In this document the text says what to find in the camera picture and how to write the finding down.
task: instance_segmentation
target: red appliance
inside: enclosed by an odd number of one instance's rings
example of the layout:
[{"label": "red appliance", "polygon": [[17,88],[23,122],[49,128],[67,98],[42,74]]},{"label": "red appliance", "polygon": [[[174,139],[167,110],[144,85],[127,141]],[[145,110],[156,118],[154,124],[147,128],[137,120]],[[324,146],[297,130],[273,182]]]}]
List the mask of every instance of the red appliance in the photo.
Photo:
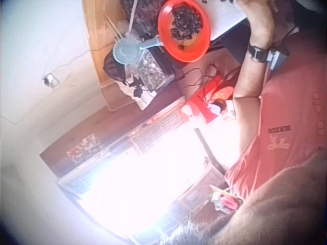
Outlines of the red appliance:
[{"label": "red appliance", "polygon": [[194,128],[207,124],[217,118],[209,105],[217,99],[227,100],[233,94],[234,88],[224,85],[223,78],[218,75],[196,91],[181,108],[182,118],[185,122],[192,122]]}]

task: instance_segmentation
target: white table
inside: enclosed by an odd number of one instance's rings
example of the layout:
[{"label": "white table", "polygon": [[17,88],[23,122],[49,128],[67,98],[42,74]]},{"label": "white table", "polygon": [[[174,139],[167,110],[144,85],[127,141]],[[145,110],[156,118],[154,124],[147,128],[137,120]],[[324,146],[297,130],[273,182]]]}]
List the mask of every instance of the white table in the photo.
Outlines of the white table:
[{"label": "white table", "polygon": [[211,24],[211,40],[215,40],[232,27],[246,18],[245,13],[236,3],[231,4],[228,0],[207,0],[202,3],[197,0],[207,12]]}]

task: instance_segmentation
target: red t-shirt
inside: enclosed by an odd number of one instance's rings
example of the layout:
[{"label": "red t-shirt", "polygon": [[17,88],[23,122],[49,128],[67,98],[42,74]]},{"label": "red t-shirt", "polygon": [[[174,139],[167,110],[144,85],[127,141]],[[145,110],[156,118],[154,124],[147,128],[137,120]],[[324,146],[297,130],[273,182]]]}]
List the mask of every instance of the red t-shirt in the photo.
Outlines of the red t-shirt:
[{"label": "red t-shirt", "polygon": [[281,170],[327,147],[326,56],[301,36],[289,49],[288,61],[263,89],[259,135],[225,175],[244,200]]}]

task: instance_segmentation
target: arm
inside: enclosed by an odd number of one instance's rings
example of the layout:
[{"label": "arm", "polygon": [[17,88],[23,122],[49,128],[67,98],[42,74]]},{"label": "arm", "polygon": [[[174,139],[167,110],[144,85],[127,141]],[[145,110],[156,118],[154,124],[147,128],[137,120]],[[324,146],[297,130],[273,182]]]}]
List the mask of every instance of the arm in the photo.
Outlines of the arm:
[{"label": "arm", "polygon": [[[239,0],[251,26],[250,44],[267,49],[271,46],[274,22],[268,0]],[[266,63],[255,62],[246,54],[233,102],[240,126],[240,152],[243,153],[258,135],[260,99]]]}]

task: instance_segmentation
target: shirt logo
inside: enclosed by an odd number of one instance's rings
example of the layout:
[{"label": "shirt logo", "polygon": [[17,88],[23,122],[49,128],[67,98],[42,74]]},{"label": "shirt logo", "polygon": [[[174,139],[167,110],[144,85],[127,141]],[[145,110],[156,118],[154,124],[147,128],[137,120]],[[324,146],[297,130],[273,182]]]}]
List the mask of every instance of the shirt logo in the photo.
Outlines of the shirt logo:
[{"label": "shirt logo", "polygon": [[277,137],[274,137],[270,135],[270,142],[271,144],[268,145],[268,150],[274,150],[274,149],[289,149],[290,144],[285,143],[286,138],[281,138],[279,142],[277,142]]},{"label": "shirt logo", "polygon": [[286,132],[286,131],[291,131],[290,125],[268,129],[268,134]]}]

